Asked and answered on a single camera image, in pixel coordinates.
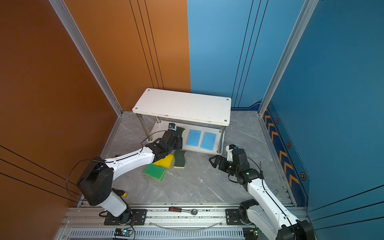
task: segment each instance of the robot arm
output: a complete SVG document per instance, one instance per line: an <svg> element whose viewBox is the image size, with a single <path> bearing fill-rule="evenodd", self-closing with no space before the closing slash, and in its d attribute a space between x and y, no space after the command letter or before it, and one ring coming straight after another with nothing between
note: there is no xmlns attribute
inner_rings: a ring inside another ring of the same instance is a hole
<svg viewBox="0 0 384 240"><path fill-rule="evenodd" d="M240 204L240 217L255 224L270 240L315 240L313 227L293 215L268 188L263 171L250 168L244 149L227 146L227 159L216 155L209 159L218 168L237 178L254 199Z"/></svg>
<svg viewBox="0 0 384 240"><path fill-rule="evenodd" d="M112 188L112 181L130 170L165 158L172 150L180 150L182 145L182 137L176 132L175 124L170 123L162 138L140 150L105 160L94 158L79 178L77 186L91 206L104 208L125 224L132 212L120 197L125 192Z"/></svg>

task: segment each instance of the orange chevron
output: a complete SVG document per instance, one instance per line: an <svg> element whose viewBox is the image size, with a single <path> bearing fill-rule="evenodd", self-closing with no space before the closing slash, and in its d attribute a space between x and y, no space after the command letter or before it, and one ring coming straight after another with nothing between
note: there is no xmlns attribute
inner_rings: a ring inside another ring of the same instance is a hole
<svg viewBox="0 0 384 240"><path fill-rule="evenodd" d="M271 116L268 116L268 115L265 116L265 125L266 125L266 119L267 118L271 118Z"/></svg>
<svg viewBox="0 0 384 240"><path fill-rule="evenodd" d="M290 169L293 170L292 166L290 164L288 164L287 162L284 162L284 172L285 174L287 174L287 167L289 167Z"/></svg>
<svg viewBox="0 0 384 240"><path fill-rule="evenodd" d="M272 131L272 142L273 142L273 136L274 136L274 135L279 136L279 135L277 134L277 132Z"/></svg>
<svg viewBox="0 0 384 240"><path fill-rule="evenodd" d="M280 151L280 162L281 162L281 156L282 156L282 155L284 155L284 156L288 157L288 156L287 156L287 154L286 154L285 152L283 152L283 151Z"/></svg>
<svg viewBox="0 0 384 240"><path fill-rule="evenodd" d="M300 184L299 181L297 180L297 178L295 178L294 176L292 176L291 174L289 175L289 186L292 187L292 180L294 180L295 182L297 182L297 184Z"/></svg>
<svg viewBox="0 0 384 240"><path fill-rule="evenodd" d="M274 127L273 123L268 123L268 132L270 132L271 126Z"/></svg>

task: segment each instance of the chevron pattern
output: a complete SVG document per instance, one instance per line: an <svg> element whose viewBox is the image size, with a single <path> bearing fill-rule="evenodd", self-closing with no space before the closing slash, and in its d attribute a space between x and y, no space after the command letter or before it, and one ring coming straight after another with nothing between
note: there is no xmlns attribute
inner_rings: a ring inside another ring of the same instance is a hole
<svg viewBox="0 0 384 240"><path fill-rule="evenodd" d="M279 136L279 131L277 127L275 126L275 122L273 118L271 117L269 110L267 110L264 113L264 122L265 126L268 130L268 133L271 137L271 140L273 142L273 145L275 147L276 153L279 156L279 160L281 162L281 167L284 170L285 176L289 182L289 185L291 187L291 190L293 192L293 195L295 197L295 200L298 204L298 206L305 206L306 204L306 194L303 191L303 187L301 186L301 181L298 179L298 173L296 172L296 169L294 165L292 164L292 161L289 157L289 154L287 152L287 149L285 147L285 144L283 143L283 140L281 139L281 136Z"/></svg>

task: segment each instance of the ratchet wrench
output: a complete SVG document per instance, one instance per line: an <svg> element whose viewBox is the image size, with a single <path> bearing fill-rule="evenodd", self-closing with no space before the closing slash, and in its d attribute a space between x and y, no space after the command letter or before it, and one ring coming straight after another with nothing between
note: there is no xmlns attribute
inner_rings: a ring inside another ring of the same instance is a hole
<svg viewBox="0 0 384 240"><path fill-rule="evenodd" d="M197 209L184 210L179 207L169 207L170 212L189 212L191 215L197 215Z"/></svg>

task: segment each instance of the orange wall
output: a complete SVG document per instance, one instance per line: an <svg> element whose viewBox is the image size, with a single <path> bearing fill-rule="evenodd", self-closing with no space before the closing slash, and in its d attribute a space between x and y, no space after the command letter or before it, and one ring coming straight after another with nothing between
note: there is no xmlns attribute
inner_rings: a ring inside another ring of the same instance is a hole
<svg viewBox="0 0 384 240"><path fill-rule="evenodd" d="M0 22L0 145L66 178L100 155L117 116L49 1L1 1ZM0 160L1 239L20 239L20 226L52 239L76 204L65 180L1 147L0 159L53 182Z"/></svg>
<svg viewBox="0 0 384 240"><path fill-rule="evenodd" d="M190 92L186 0L65 0L124 111L146 88Z"/></svg>

